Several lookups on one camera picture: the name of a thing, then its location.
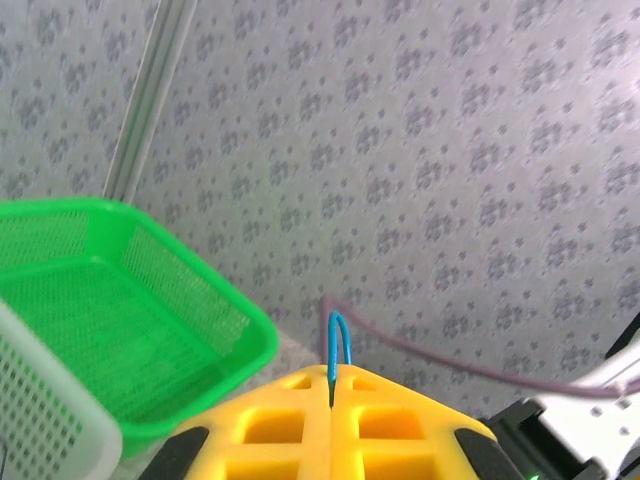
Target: yellow plastic object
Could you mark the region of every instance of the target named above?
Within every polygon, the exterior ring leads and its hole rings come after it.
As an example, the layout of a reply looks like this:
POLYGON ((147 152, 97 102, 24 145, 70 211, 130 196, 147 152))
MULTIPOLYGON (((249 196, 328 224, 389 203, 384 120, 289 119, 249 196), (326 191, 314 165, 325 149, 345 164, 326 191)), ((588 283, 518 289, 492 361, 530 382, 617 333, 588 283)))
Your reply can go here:
POLYGON ((329 416, 326 365, 245 393, 175 432, 210 432, 184 480, 328 480, 329 416))
POLYGON ((454 432, 496 440, 477 420, 352 365, 338 366, 332 409, 327 368, 313 366, 204 412, 173 438, 197 427, 209 434, 186 476, 161 480, 477 480, 454 432))
POLYGON ((496 440, 461 412, 362 368, 339 365, 330 478, 476 480, 454 436, 461 428, 496 440))

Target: blue cable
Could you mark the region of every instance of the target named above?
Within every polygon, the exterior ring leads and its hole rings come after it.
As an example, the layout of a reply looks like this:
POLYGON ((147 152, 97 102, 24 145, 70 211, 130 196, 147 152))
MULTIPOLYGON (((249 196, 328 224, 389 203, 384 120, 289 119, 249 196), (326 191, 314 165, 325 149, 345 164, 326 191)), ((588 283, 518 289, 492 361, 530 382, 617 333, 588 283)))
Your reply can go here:
POLYGON ((327 377, 329 380, 329 407, 333 407, 333 401, 336 393, 336 378, 338 376, 338 334, 336 331, 336 323, 340 325, 344 363, 351 365, 351 337, 349 336, 349 327, 341 313, 331 312, 328 322, 329 358, 327 365, 327 377))

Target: white basket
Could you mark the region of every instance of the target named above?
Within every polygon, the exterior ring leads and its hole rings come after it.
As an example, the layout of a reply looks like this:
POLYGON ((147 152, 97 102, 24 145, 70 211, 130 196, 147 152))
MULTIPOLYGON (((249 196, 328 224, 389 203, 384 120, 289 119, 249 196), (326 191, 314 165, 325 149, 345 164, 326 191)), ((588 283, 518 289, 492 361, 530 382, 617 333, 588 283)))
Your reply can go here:
POLYGON ((1 300, 0 436, 0 480, 107 480, 122 453, 109 413, 1 300))

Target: mesh basket side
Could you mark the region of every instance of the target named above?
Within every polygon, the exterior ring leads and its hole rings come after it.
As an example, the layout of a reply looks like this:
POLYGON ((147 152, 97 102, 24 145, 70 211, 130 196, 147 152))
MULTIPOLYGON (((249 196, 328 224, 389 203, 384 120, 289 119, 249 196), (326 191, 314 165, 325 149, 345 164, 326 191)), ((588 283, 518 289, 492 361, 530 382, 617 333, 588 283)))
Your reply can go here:
POLYGON ((0 216, 0 268, 84 255, 85 212, 0 216))
POLYGON ((0 435, 11 480, 106 478, 122 450, 117 425, 2 301, 0 435))
POLYGON ((233 351, 249 325, 249 319, 214 286, 142 228, 132 236, 122 266, 221 356, 233 351))

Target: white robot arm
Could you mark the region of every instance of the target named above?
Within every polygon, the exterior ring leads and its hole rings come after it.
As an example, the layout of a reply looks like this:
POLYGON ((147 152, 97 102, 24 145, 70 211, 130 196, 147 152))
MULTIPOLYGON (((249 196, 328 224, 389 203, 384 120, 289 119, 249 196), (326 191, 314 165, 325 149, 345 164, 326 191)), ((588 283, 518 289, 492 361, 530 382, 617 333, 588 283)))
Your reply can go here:
MULTIPOLYGON (((638 378, 640 341, 635 341, 574 383, 623 387, 638 378)), ((640 394, 622 394, 618 400, 541 394, 533 400, 543 409, 540 422, 579 461, 597 461, 606 480, 640 478, 636 465, 640 460, 640 394)))

